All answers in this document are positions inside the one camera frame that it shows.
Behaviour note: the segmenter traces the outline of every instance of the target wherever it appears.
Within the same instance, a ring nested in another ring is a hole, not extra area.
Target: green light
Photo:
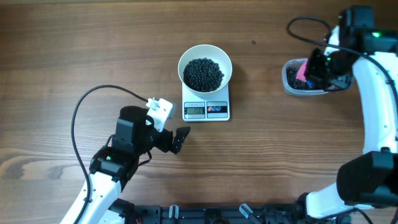
[[[373,35],[373,37],[379,38],[381,36],[381,33],[373,32],[372,35]]]

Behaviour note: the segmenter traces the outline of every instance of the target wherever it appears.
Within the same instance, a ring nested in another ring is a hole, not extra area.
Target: white scale
[[[229,120],[228,84],[209,96],[198,96],[182,85],[182,119],[184,121]]]

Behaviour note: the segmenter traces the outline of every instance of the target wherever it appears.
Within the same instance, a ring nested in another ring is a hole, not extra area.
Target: bowl
[[[282,81],[284,83],[285,93],[292,96],[315,96],[327,94],[324,90],[296,90],[292,88],[287,82],[287,69],[296,68],[299,69],[301,65],[307,60],[307,58],[298,58],[288,61],[282,69]]]
[[[223,80],[221,81],[220,87],[218,87],[215,91],[202,92],[202,91],[192,90],[184,83],[185,67],[193,59],[199,59],[199,58],[212,59],[212,61],[214,61],[215,63],[218,63],[218,66],[220,67],[221,72],[224,74],[224,77],[223,77]],[[231,79],[231,75],[232,75],[231,59],[229,59],[228,55],[223,50],[221,50],[219,47],[216,47],[213,45],[208,45],[208,44],[197,45],[197,46],[194,46],[194,47],[191,47],[190,49],[188,49],[181,56],[180,61],[178,63],[178,75],[180,76],[180,79],[181,79],[181,82],[183,83],[183,85],[185,85],[194,94],[199,95],[199,96],[208,96],[208,95],[215,93],[218,90],[224,88],[224,86],[226,86],[228,84],[229,80]]]

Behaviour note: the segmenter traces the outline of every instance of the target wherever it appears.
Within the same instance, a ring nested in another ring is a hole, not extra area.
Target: wooden table
[[[180,56],[198,44],[233,61],[228,122],[192,123],[177,156],[156,149],[121,198],[137,205],[255,205],[292,202],[332,184],[338,168],[361,155],[357,87],[297,98],[284,93],[281,69],[314,46],[292,39],[296,16],[337,22],[367,1],[181,1],[0,7],[0,223],[58,223],[83,185],[70,139],[79,97],[121,85],[182,106]],[[379,1],[376,24],[398,29],[398,4]],[[318,24],[297,32],[322,38]],[[114,133],[119,110],[144,103],[117,90],[83,102],[76,140],[86,167]],[[177,110],[166,128],[186,126]],[[389,223],[393,209],[368,211]],[[356,223],[364,220],[355,217]]]

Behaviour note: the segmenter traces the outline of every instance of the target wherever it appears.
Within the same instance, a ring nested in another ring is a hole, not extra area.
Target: container of black beans
[[[327,91],[320,90],[316,85],[309,82],[304,83],[296,79],[297,72],[307,58],[293,59],[288,61],[282,69],[282,81],[285,92],[293,96],[315,96],[326,94]]]
[[[178,63],[178,75],[196,95],[208,96],[224,88],[232,75],[228,55],[213,45],[197,45],[188,49]]]

